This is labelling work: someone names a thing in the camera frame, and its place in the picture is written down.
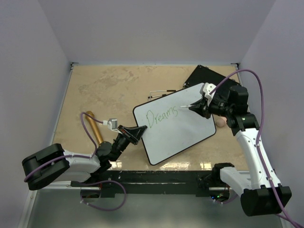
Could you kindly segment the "white whiteboard black frame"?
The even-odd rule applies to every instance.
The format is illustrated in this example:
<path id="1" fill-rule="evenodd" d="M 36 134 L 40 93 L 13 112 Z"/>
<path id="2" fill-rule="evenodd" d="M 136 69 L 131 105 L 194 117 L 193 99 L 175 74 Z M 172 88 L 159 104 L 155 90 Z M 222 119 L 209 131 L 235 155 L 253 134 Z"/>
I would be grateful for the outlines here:
<path id="1" fill-rule="evenodd" d="M 203 84 L 176 91 L 133 109 L 138 126 L 147 126 L 142 142 L 149 163 L 156 165 L 216 133 L 213 117 L 206 119 L 186 108 L 201 99 Z"/>

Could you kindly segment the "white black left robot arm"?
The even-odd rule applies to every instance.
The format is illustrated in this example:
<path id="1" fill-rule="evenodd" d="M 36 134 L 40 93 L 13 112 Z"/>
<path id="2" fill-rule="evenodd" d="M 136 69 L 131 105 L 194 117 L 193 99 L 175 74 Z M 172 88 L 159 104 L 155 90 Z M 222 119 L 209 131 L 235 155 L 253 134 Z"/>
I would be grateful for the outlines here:
<path id="1" fill-rule="evenodd" d="M 29 190 L 39 190 L 59 181 L 76 181 L 94 186 L 98 182 L 98 175 L 111 168 L 111 163 L 118 160 L 129 144 L 137 145 L 147 128 L 146 125 L 120 125 L 114 142 L 102 142 L 91 155 L 67 151 L 59 143 L 52 144 L 22 161 L 26 175 L 24 182 Z"/>

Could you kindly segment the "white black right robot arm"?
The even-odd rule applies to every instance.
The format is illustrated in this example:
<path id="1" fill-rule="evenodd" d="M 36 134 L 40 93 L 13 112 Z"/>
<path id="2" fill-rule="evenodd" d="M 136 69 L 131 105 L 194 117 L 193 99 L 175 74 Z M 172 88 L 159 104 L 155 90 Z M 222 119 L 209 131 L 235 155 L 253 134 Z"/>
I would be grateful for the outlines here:
<path id="1" fill-rule="evenodd" d="M 208 119 L 211 115 L 225 117 L 233 136 L 241 146 L 250 179 L 242 176 L 229 162 L 217 163 L 204 179 L 206 187 L 228 185 L 240 197 L 244 213 L 249 216 L 280 214 L 292 193 L 283 186 L 272 168 L 260 138 L 261 127 L 254 114 L 248 111 L 248 91 L 234 85 L 229 88 L 227 98 L 216 94 L 214 84 L 205 83 L 200 93 L 202 98 L 189 107 Z"/>

